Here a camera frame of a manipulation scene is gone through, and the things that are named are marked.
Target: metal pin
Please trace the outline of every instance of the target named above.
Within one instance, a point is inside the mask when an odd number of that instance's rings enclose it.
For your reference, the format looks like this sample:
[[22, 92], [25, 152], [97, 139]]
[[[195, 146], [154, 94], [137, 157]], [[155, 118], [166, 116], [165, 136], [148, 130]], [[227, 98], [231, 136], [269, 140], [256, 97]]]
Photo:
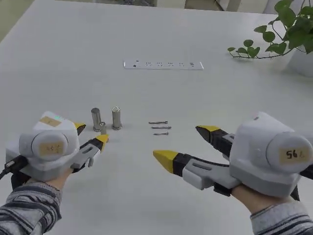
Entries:
[[106, 126], [106, 123], [104, 121], [100, 122], [100, 131], [101, 131], [102, 135], [107, 134], [107, 126]]
[[168, 121], [149, 121], [149, 124], [167, 124]]
[[172, 127], [171, 126], [153, 126], [151, 127], [152, 129], [168, 129], [171, 130]]
[[101, 122], [100, 110], [98, 108], [93, 108], [91, 110], [91, 115], [92, 115], [92, 121], [93, 121], [93, 130], [95, 132], [100, 132], [101, 131], [101, 127], [100, 127], [100, 122]]
[[168, 132], [166, 132], [166, 133], [154, 133], [153, 135], [155, 135], [155, 136], [168, 136]]
[[121, 129], [122, 128], [121, 109], [117, 106], [112, 108], [112, 119], [113, 119], [112, 129], [113, 130]]

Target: striped sleeve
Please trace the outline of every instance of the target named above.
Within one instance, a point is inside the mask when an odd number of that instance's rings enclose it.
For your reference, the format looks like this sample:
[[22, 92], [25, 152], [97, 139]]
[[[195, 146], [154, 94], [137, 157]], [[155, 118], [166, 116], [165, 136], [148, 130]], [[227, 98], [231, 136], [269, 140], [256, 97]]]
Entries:
[[313, 221], [300, 202], [268, 207], [251, 216], [255, 235], [313, 235]]
[[0, 207], [0, 235], [41, 235], [61, 219], [61, 192], [46, 183], [13, 190]]

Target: plant leaf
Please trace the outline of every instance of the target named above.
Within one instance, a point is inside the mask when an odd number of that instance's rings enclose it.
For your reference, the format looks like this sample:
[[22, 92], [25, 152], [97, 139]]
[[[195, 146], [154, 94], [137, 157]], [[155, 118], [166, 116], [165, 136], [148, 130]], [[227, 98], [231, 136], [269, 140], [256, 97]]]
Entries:
[[275, 20], [270, 21], [268, 24], [269, 24], [269, 25], [273, 25], [276, 21], [280, 21], [280, 20], [279, 20], [279, 16], [278, 16]]
[[231, 51], [233, 51], [235, 48], [234, 47], [230, 47], [230, 48], [228, 48], [227, 50], [229, 51], [229, 52], [231, 52]]
[[281, 43], [281, 44], [272, 44], [270, 45], [265, 51], [275, 52], [279, 55], [284, 54], [287, 47], [287, 43]]
[[294, 26], [297, 29], [303, 29], [304, 31], [306, 31], [307, 33], [310, 32], [310, 30], [313, 28], [313, 24], [311, 24], [311, 21], [306, 18], [306, 17], [298, 17], [298, 19], [296, 20]]
[[286, 47], [287, 47], [287, 43], [281, 43], [277, 47], [275, 47], [273, 51], [279, 55], [282, 55], [284, 54]]
[[244, 41], [245, 47], [250, 47], [250, 46], [252, 46], [252, 44], [253, 44], [253, 41], [250, 39]]
[[311, 53], [313, 51], [313, 38], [307, 40], [303, 45], [307, 54]]
[[282, 1], [279, 1], [278, 3], [276, 3], [275, 5], [275, 11], [279, 13], [279, 11], [284, 7], [284, 6], [287, 6], [287, 7], [290, 7], [291, 3], [292, 3], [293, 0], [282, 0]]
[[299, 15], [313, 15], [313, 7], [305, 6], [301, 9]]
[[247, 50], [244, 49], [243, 47], [238, 48], [237, 52], [238, 53], [243, 53], [243, 54], [248, 54]]
[[274, 41], [275, 39], [275, 34], [273, 32], [265, 32], [263, 34], [263, 39], [264, 41], [266, 41], [267, 43], [271, 43], [272, 41]]
[[262, 26], [259, 26], [259, 27], [255, 28], [254, 32], [265, 33], [267, 28], [268, 28], [267, 25], [262, 25]]
[[257, 54], [259, 53], [259, 51], [260, 51], [260, 48], [259, 48], [259, 47], [257, 47], [257, 48], [248, 47], [248, 54], [249, 54], [252, 58], [256, 57]]
[[289, 36], [289, 49], [294, 49], [304, 44], [308, 39], [307, 33], [304, 30], [296, 31]]
[[273, 52], [273, 51], [274, 51], [274, 48], [277, 47], [277, 46], [278, 46], [277, 43], [273, 43], [272, 45], [270, 45], [270, 46], [265, 50], [265, 52], [267, 52], [267, 51]]
[[290, 28], [296, 17], [295, 13], [288, 7], [284, 6], [278, 13], [280, 21], [284, 24], [284, 26]]

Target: black cable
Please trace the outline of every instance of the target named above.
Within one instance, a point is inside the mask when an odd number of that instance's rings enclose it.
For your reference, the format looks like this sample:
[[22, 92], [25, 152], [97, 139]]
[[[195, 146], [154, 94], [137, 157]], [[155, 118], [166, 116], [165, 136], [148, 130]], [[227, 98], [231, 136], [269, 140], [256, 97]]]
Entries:
[[18, 155], [14, 159], [8, 161], [6, 164], [4, 164], [4, 169], [0, 173], [0, 179], [2, 179], [6, 174], [8, 173], [17, 173], [20, 170], [22, 170], [25, 166], [28, 165], [28, 160], [26, 157], [22, 155]]
[[4, 169], [4, 170], [0, 173], [0, 179], [2, 179], [7, 173], [9, 173], [9, 172], [7, 172], [7, 170]]

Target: power strip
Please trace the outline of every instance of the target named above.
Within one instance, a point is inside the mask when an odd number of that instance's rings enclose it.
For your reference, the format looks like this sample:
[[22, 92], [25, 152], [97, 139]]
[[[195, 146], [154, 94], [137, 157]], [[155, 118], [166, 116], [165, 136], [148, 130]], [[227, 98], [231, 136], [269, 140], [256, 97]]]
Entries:
[[201, 62], [125, 60], [124, 68], [135, 70], [204, 70]]

